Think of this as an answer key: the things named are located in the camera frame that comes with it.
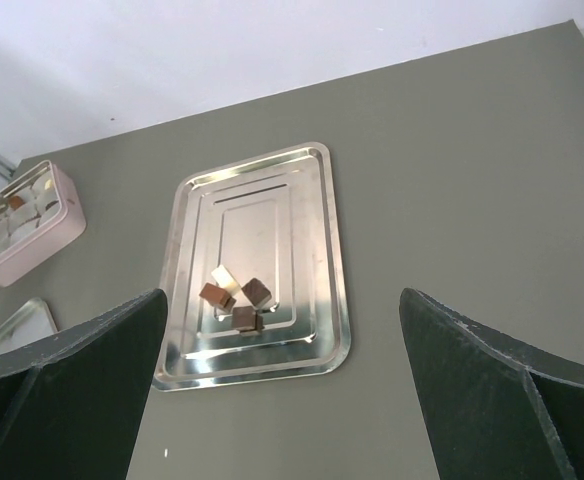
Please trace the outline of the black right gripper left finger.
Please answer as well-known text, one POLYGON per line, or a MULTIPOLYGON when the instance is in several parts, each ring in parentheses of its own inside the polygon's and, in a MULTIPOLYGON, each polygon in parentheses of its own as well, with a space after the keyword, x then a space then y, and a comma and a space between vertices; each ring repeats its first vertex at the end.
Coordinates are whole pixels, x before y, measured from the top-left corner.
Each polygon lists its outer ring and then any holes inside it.
POLYGON ((0 479, 123 479, 168 306, 145 292, 0 355, 0 479))

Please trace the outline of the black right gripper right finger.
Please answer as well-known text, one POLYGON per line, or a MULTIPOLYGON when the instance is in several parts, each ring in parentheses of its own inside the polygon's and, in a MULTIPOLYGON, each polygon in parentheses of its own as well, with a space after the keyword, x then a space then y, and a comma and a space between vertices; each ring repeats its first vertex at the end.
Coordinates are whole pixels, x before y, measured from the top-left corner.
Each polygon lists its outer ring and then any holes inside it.
POLYGON ((584 479, 584 365, 402 291, 402 334, 442 479, 584 479))

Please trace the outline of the milk chocolate block top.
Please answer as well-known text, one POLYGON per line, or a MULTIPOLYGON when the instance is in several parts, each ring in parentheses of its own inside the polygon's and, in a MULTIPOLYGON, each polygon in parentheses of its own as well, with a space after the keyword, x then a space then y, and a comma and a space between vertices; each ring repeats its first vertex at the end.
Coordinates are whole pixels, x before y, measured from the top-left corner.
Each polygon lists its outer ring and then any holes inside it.
POLYGON ((7 202, 12 210, 17 210, 26 203, 26 201, 18 195, 9 197, 7 199, 7 202))

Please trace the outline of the milk chocolate block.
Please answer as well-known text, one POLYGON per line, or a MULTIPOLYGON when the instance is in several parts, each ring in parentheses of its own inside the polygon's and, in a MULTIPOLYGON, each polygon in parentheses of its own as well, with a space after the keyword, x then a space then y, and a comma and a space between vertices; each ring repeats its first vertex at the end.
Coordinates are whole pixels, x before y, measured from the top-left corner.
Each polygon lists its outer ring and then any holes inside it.
POLYGON ((9 197, 7 199, 7 202, 12 210, 17 210, 26 203, 26 201, 18 195, 9 197))
POLYGON ((223 311, 231 311, 236 303, 234 297, 227 290, 209 282, 202 287, 199 297, 212 307, 223 311))

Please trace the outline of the pink chocolate tin box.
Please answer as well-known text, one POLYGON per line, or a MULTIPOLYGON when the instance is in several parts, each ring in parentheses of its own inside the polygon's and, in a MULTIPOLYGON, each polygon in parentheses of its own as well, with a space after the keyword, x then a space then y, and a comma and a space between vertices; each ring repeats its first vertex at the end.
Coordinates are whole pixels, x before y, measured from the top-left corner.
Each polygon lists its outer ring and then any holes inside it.
POLYGON ((57 165, 42 161, 0 193, 26 203, 0 220, 0 286, 7 287, 76 240, 87 222, 74 182, 57 165), (53 187, 44 189, 48 179, 53 187))

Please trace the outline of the dark ridged chocolate square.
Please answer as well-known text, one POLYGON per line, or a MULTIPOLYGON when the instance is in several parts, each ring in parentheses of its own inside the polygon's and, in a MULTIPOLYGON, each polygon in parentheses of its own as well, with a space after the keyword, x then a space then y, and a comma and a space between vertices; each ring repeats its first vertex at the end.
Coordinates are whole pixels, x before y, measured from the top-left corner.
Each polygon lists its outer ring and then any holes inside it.
POLYGON ((254 277, 245 283, 241 288, 244 296, 255 309, 260 309, 272 299, 271 291, 266 285, 254 277))

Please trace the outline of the silver tin lid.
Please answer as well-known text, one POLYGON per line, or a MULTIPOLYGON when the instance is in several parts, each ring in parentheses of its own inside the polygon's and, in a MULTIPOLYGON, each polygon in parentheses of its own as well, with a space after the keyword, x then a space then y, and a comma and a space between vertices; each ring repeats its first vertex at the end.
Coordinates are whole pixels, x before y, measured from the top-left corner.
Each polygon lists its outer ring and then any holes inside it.
POLYGON ((41 298, 32 298, 0 325, 0 355, 57 332, 48 304, 41 298))

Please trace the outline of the steel serving tray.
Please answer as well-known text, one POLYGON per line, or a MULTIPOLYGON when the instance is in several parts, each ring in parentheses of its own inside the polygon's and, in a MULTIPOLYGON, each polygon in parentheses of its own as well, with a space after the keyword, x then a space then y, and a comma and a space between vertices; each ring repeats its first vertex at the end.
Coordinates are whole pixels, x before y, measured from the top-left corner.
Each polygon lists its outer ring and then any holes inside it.
POLYGON ((307 142, 184 180, 160 286, 168 319, 153 385, 163 392, 321 375, 346 359, 351 331, 329 149, 307 142), (272 293, 260 334, 199 297, 224 265, 272 293))

